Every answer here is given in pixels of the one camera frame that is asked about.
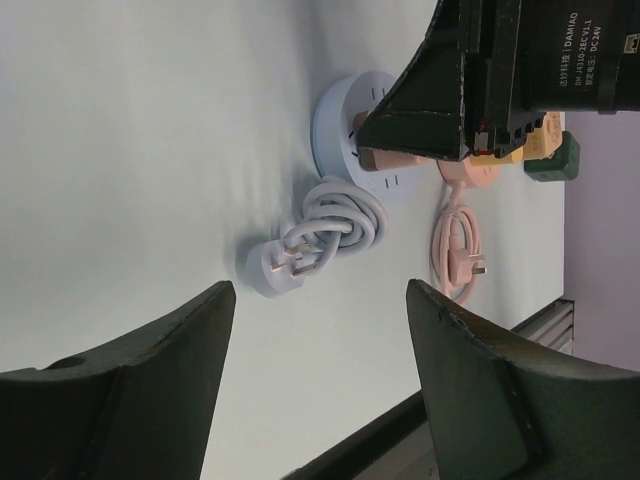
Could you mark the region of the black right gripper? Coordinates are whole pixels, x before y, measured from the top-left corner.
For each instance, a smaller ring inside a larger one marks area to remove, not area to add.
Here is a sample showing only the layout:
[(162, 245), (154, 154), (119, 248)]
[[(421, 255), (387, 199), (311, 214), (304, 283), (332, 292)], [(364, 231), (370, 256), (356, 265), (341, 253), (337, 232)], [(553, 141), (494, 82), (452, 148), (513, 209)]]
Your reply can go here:
[(638, 108), (638, 2), (438, 1), (358, 146), (501, 158), (553, 111)]

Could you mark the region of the yellow USB charger plug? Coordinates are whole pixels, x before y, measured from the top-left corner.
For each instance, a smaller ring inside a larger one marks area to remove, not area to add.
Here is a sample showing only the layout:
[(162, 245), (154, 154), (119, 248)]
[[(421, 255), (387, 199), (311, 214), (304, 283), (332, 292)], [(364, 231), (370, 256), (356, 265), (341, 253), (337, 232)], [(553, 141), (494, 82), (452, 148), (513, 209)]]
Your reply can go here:
[(471, 156), (470, 162), (475, 167), (488, 167), (488, 166), (501, 166), (518, 164), (523, 161), (524, 148), (520, 147), (504, 157), (497, 157), (495, 155), (477, 155)]

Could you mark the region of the pink round power strip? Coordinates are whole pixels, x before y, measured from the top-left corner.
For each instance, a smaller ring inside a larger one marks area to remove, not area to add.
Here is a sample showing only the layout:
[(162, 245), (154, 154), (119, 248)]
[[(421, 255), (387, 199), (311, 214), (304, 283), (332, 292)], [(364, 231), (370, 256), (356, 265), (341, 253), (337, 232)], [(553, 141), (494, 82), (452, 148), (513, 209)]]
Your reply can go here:
[(469, 158), (462, 162), (439, 161), (437, 166), (450, 192), (434, 227), (431, 266), (440, 291), (464, 305), (473, 293), (477, 277), (487, 267), (478, 220), (463, 196), (469, 190), (491, 186), (499, 168), (477, 166)]

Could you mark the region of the light blue round power strip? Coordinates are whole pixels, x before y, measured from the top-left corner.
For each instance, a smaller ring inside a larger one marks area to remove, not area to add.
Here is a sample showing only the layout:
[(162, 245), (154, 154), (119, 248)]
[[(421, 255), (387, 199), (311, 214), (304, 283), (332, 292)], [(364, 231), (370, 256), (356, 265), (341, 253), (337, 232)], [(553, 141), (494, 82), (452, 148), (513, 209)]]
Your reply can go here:
[(319, 183), (305, 195), (298, 222), (247, 256), (246, 273), (262, 296), (298, 289), (331, 261), (365, 252), (387, 234), (386, 204), (408, 196), (425, 163), (357, 144), (362, 124), (394, 82), (388, 73), (369, 71), (336, 82), (321, 96), (311, 123)]

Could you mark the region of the pink cube adapter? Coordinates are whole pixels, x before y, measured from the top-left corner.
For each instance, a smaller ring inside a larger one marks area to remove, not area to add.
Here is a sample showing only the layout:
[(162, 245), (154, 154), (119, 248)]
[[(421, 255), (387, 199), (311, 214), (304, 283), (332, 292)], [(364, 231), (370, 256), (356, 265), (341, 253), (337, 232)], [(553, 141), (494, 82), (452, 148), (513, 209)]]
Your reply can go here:
[(360, 167), (368, 172), (381, 172), (425, 165), (432, 158), (406, 152), (358, 147), (357, 158)]

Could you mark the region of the dark green cube socket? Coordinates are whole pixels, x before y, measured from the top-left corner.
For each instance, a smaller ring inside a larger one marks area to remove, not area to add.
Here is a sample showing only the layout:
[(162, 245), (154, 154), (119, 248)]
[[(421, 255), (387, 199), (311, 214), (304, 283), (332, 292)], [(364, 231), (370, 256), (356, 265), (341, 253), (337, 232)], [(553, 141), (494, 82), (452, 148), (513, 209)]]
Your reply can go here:
[(543, 159), (526, 160), (525, 173), (538, 182), (567, 182), (579, 175), (581, 146), (569, 131), (562, 132), (562, 143), (554, 153)]

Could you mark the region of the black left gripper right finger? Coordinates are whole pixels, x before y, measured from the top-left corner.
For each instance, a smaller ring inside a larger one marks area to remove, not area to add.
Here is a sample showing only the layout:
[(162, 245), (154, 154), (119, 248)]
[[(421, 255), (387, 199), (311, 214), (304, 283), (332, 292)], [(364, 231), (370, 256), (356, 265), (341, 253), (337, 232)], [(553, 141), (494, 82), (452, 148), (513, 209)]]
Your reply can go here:
[(639, 375), (529, 341), (421, 280), (407, 315), (443, 479), (635, 479)]

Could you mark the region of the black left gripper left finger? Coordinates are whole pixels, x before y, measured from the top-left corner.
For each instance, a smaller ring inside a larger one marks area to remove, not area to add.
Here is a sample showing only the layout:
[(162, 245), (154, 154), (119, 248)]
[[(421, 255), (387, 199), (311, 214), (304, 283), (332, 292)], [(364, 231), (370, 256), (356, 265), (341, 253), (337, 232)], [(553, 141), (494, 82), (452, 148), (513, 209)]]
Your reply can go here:
[(3, 373), (2, 477), (199, 478), (235, 304), (221, 281), (98, 347)]

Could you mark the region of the beige cube socket adapter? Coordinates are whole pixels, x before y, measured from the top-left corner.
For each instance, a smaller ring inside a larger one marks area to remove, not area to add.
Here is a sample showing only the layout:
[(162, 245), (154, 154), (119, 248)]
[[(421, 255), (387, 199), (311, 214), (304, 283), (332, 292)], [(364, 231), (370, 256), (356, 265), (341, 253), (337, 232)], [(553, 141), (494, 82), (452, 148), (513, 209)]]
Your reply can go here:
[(564, 114), (547, 112), (541, 127), (527, 136), (523, 146), (523, 160), (539, 160), (551, 157), (563, 141)]

